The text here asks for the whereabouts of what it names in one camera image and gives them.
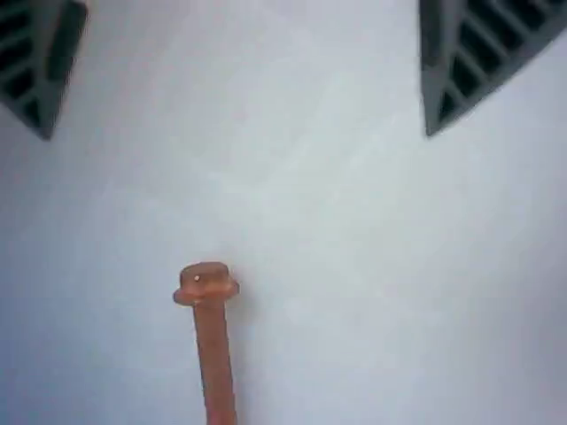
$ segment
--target copper bolt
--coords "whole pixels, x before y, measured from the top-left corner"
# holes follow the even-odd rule
[[[237,425],[224,303],[238,293],[238,283],[226,265],[206,262],[184,268],[180,284],[174,301],[193,307],[206,423]]]

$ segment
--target white wall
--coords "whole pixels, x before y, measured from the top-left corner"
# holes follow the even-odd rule
[[[567,414],[567,39],[423,139],[417,5],[98,0],[58,132],[0,111],[0,422],[204,424],[230,264],[241,422]]]

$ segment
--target white surface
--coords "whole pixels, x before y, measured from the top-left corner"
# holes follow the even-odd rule
[[[93,2],[54,141],[0,111],[0,422],[204,424],[220,259],[243,425],[564,423],[567,39],[427,142],[416,11]]]

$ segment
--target bolt head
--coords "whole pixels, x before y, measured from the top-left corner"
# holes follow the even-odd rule
[[[174,293],[174,301],[179,305],[224,302],[240,290],[229,268],[217,261],[185,267],[179,280],[180,288]]]

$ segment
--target hex flange bolt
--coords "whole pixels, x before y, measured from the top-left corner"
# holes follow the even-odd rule
[[[180,284],[174,301],[193,307],[206,423],[237,425],[224,303],[239,292],[238,283],[226,265],[206,262],[184,268]]]

